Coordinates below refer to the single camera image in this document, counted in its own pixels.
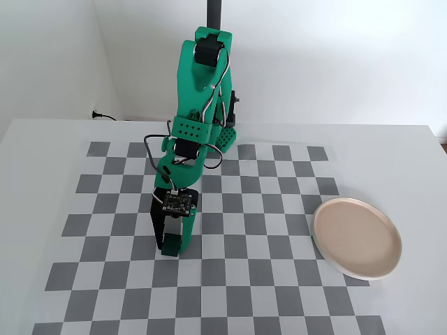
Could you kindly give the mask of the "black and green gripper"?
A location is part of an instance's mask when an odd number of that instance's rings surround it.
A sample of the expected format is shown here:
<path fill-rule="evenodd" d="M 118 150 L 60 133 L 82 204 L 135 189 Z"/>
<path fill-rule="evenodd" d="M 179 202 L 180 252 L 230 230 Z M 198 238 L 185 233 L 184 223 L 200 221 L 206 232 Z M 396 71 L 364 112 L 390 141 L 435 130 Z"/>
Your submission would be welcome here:
<path fill-rule="evenodd" d="M 151 208 L 150 216 L 154 228 L 156 245 L 159 250 L 163 246 L 163 232 L 165 228 L 165 214 L 190 214 L 182 218 L 182 243 L 180 253 L 187 249 L 193 232 L 196 218 L 199 192 L 190 188 L 172 191 L 164 188 L 155 188 L 152 193 L 153 202 L 159 208 Z"/>

